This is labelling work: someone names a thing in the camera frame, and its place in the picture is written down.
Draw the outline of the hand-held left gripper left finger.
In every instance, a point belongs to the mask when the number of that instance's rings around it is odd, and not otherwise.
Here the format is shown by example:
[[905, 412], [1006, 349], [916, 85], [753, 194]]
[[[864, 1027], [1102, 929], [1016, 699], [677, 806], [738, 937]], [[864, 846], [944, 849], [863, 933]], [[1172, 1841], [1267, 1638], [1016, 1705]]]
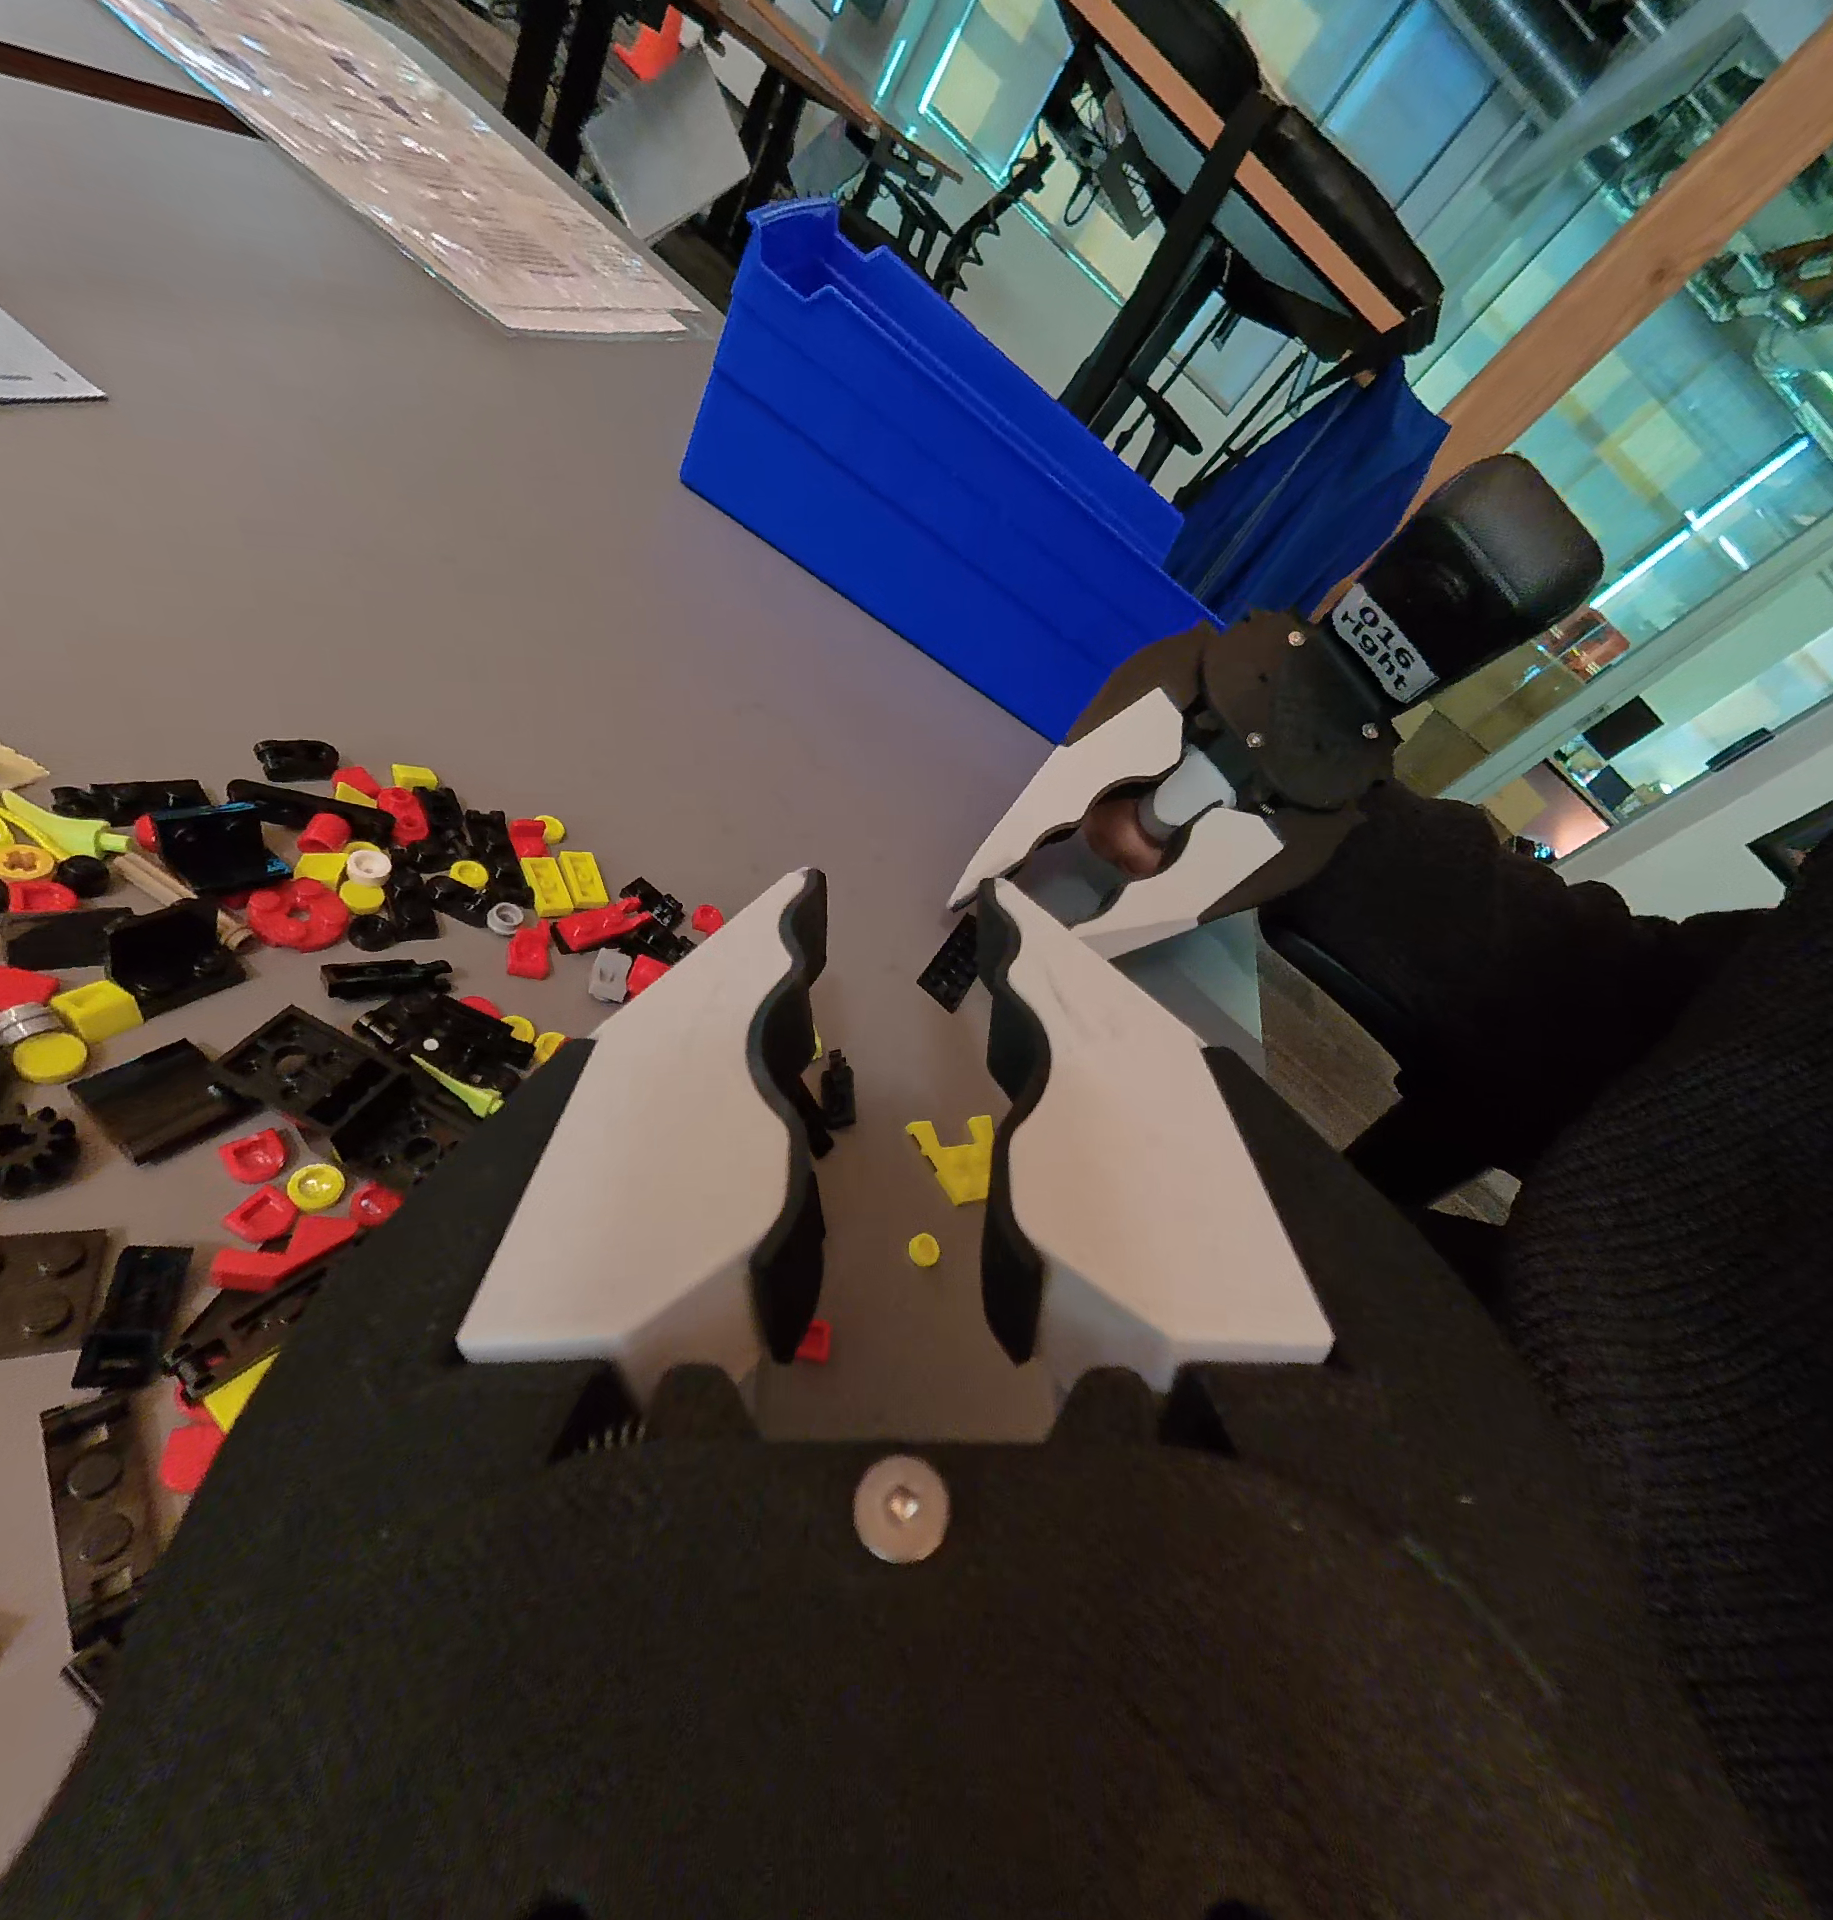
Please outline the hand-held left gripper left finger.
[[805, 1074], [827, 882], [784, 871], [596, 1033], [458, 1329], [471, 1362], [790, 1364], [820, 1310]]

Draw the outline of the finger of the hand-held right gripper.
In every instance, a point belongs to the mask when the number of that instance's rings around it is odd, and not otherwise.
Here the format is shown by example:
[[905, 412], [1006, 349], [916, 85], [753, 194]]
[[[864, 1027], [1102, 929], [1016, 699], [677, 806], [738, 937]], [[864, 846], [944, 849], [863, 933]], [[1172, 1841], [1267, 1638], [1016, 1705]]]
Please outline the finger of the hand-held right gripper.
[[1266, 817], [1213, 806], [1167, 841], [1167, 864], [1125, 878], [1102, 908], [1072, 926], [1102, 957], [1119, 957], [1187, 933], [1220, 914], [1236, 893], [1282, 852]]
[[1102, 914], [1131, 880], [1089, 850], [1086, 817], [1122, 788], [1168, 777], [1184, 755], [1186, 713], [1164, 690], [1052, 748], [969, 855], [948, 908], [969, 908], [985, 880], [1008, 877], [1052, 914]]

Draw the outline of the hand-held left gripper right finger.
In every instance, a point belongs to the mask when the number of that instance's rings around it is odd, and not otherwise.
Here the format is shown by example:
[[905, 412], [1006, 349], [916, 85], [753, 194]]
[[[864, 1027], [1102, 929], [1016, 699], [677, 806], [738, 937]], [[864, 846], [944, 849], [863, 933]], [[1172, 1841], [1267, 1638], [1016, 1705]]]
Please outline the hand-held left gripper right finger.
[[1008, 880], [977, 904], [987, 1069], [1008, 1096], [983, 1230], [999, 1349], [1058, 1388], [1125, 1369], [1318, 1364], [1335, 1343], [1208, 1046]]

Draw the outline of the pile of lego pieces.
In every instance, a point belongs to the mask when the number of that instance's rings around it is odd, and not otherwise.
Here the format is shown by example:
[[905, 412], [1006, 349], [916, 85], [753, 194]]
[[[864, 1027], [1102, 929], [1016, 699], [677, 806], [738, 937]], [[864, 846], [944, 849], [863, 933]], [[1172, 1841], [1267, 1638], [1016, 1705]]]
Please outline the pile of lego pieces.
[[75, 1357], [41, 1451], [89, 1710], [162, 1554], [149, 1476], [195, 1493], [335, 1264], [567, 1043], [412, 946], [475, 927], [513, 982], [585, 954], [620, 1004], [728, 921], [433, 769], [253, 751], [223, 799], [39, 801], [0, 748], [0, 1360]]

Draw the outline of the person's right forearm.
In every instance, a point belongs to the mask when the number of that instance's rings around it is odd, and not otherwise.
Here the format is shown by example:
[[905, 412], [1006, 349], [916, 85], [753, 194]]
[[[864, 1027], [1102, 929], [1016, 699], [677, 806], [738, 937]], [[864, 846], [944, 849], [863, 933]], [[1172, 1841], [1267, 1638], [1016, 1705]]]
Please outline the person's right forearm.
[[1425, 1209], [1488, 1169], [1526, 1178], [1770, 918], [1638, 914], [1505, 844], [1478, 806], [1382, 781], [1266, 933], [1393, 1058], [1397, 1105], [1346, 1156]]

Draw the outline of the lego instruction booklet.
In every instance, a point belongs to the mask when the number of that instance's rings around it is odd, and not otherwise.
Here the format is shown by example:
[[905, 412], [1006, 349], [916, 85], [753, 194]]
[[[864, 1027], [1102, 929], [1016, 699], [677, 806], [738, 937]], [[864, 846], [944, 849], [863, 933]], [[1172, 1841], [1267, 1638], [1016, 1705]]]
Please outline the lego instruction booklet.
[[103, 388], [52, 354], [0, 307], [0, 405], [106, 398]]

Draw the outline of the wood-edged black desk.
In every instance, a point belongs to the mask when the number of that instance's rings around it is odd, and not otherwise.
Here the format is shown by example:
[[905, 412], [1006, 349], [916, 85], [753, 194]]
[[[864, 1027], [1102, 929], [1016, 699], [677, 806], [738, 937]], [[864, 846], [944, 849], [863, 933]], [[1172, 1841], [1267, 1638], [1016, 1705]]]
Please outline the wood-edged black desk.
[[1154, 172], [1161, 239], [1062, 405], [1096, 434], [1211, 295], [1346, 373], [1434, 342], [1446, 290], [1397, 208], [1211, 3], [1059, 4]]

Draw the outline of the wooden beam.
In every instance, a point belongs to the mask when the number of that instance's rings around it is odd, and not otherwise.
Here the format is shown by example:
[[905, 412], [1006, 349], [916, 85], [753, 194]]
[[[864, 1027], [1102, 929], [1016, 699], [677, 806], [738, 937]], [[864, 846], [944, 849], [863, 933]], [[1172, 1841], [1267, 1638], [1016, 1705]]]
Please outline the wooden beam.
[[1510, 449], [1833, 145], [1833, 12], [1446, 406], [1428, 494]]

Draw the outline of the person's black sweater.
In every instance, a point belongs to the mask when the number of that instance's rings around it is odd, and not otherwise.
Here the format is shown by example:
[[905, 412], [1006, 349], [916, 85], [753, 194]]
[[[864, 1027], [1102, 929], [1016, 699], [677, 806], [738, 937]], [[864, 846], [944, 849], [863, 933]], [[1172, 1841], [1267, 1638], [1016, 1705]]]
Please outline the person's black sweater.
[[1500, 1315], [1833, 1916], [1833, 834], [1525, 1178]]

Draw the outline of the grey metal panel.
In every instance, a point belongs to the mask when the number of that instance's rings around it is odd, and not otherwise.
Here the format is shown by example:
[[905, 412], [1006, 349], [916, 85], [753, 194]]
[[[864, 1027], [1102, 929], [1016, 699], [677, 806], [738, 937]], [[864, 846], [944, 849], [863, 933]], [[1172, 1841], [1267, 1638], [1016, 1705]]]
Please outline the grey metal panel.
[[629, 232], [656, 243], [738, 191], [751, 158], [702, 45], [593, 111], [582, 150]]

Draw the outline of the laminated instruction sheet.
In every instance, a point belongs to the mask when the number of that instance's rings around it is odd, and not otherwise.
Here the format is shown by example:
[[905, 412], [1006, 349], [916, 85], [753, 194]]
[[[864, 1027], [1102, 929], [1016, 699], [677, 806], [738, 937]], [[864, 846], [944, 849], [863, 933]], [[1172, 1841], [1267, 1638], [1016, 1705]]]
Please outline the laminated instruction sheet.
[[511, 334], [668, 341], [700, 304], [364, 14], [335, 3], [107, 3], [409, 262]]

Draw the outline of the yellow lego bracket piece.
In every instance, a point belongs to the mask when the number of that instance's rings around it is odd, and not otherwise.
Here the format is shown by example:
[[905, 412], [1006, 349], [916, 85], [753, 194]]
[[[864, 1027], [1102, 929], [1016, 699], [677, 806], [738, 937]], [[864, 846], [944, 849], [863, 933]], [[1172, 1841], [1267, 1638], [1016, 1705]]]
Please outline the yellow lego bracket piece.
[[961, 1143], [941, 1140], [928, 1119], [909, 1120], [905, 1125], [905, 1136], [927, 1159], [939, 1188], [956, 1209], [987, 1203], [992, 1176], [995, 1134], [995, 1119], [988, 1115], [972, 1117], [969, 1136]]

